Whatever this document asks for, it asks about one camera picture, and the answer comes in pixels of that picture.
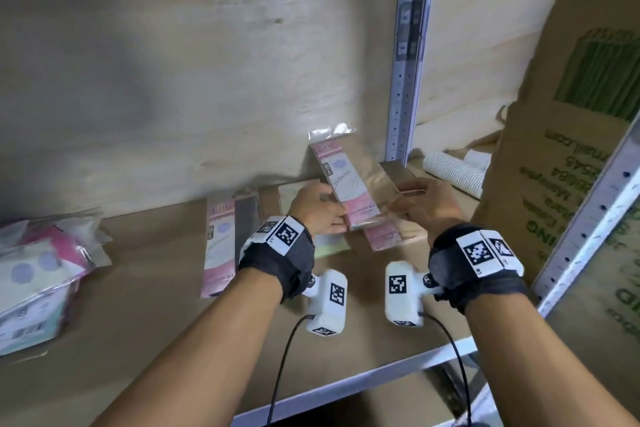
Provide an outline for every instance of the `wrist-mounted device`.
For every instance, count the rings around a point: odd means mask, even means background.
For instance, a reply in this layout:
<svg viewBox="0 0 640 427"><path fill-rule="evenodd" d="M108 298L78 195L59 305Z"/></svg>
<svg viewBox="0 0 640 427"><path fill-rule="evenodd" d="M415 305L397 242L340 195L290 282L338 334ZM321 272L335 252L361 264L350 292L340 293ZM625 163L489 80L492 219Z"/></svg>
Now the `wrist-mounted device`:
<svg viewBox="0 0 640 427"><path fill-rule="evenodd" d="M464 314L482 294L527 293L524 266L500 233L468 223L446 230L433 244L429 272L444 288L441 298Z"/></svg>
<svg viewBox="0 0 640 427"><path fill-rule="evenodd" d="M302 293L311 280L316 247L292 216L271 216L244 243L238 269L253 267L278 278L282 300Z"/></svg>

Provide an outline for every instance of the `wire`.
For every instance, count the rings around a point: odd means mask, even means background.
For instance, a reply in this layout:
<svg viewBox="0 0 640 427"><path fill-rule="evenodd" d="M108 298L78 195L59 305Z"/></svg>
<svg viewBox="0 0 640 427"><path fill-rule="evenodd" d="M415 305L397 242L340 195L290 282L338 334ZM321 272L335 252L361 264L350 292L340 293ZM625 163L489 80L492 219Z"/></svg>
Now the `wire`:
<svg viewBox="0 0 640 427"><path fill-rule="evenodd" d="M287 345L284 348L284 354L282 355L282 361L280 362L280 369L278 370L278 377L276 378L276 386L273 388L273 397L271 397L271 406L269 407L269 416L267 417L267 427L269 427L271 425L271 419L273 418L273 409L276 407L276 397L278 395L278 386L280 386L280 378L282 377L282 370L284 368L284 361L287 359L287 353L289 352L289 346L291 346L293 335L298 330L298 327L300 326L300 324L302 324L307 319L313 319L313 318L315 318L314 315L307 314L303 318L300 318L300 320L296 323L296 325L293 326L293 330L291 332L291 336L289 336L289 340L287 341Z"/></svg>
<svg viewBox="0 0 640 427"><path fill-rule="evenodd" d="M460 358L460 353L458 352L458 348L456 347L456 342L453 341L451 334L447 331L444 324L442 324L438 319L434 318L431 314L427 314L426 312L419 312L418 316L422 316L423 318L429 318L434 323L442 328L444 334L447 335L449 342L453 346L453 350L456 352L456 356L458 357L458 364L460 365L460 371L462 372L462 380L465 383L465 395L467 396L467 425L471 425L471 395L469 395L469 382L467 381L467 374L465 373L465 366L462 364L462 358Z"/></svg>

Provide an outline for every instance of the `person's right hand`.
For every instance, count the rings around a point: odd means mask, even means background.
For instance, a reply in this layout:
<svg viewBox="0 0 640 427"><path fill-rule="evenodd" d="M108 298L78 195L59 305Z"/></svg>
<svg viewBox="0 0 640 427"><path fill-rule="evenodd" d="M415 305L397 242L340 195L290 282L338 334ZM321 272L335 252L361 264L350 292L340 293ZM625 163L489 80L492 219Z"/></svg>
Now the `person's right hand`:
<svg viewBox="0 0 640 427"><path fill-rule="evenodd" d="M436 179L415 179L398 185L400 191L424 190L417 196L401 196L389 204L388 210L399 215L406 214L411 221L415 221L427 230L428 241L433 241L442 232L458 223L464 223L465 218L453 194L451 184Z"/></svg>

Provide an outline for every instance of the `stack of plastic packages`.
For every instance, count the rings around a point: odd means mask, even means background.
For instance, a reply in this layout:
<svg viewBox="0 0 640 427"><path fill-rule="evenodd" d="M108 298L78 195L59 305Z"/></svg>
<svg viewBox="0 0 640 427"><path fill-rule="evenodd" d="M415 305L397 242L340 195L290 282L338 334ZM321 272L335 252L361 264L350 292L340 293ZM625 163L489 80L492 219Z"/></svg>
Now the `stack of plastic packages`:
<svg viewBox="0 0 640 427"><path fill-rule="evenodd" d="M111 264L92 215L0 228L0 356L53 339L82 277Z"/></svg>

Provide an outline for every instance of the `green barcode graphic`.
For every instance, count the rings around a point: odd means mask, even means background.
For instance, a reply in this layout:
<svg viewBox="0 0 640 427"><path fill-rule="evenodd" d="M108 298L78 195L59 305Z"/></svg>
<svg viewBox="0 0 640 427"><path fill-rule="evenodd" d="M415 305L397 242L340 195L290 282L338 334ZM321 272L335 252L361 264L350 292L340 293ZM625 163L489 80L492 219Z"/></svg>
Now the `green barcode graphic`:
<svg viewBox="0 0 640 427"><path fill-rule="evenodd" d="M590 30L578 39L555 99L631 121L640 107L640 37Z"/></svg>

